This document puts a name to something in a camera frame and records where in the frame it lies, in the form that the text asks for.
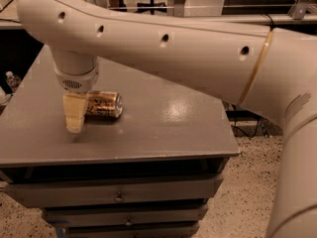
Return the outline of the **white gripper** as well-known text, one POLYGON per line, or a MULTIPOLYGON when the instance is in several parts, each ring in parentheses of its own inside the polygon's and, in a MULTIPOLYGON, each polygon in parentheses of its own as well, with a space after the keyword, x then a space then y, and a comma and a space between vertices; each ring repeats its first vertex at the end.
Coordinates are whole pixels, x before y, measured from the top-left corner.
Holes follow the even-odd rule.
POLYGON ((96 83, 99 75, 98 58, 53 47, 51 53, 58 83, 71 91, 63 96, 66 128, 70 133, 80 133, 88 98, 86 94, 79 93, 90 91, 96 83))

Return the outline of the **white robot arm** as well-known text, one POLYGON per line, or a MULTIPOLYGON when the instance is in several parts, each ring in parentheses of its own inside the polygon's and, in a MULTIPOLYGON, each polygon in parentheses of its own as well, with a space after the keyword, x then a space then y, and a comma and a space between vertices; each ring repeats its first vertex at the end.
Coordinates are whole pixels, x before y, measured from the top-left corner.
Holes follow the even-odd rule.
POLYGON ((283 131, 267 238, 317 237, 317 38, 190 18, 123 13, 102 0, 18 0, 23 28, 53 51, 59 84, 85 93, 104 58, 190 87, 283 131))

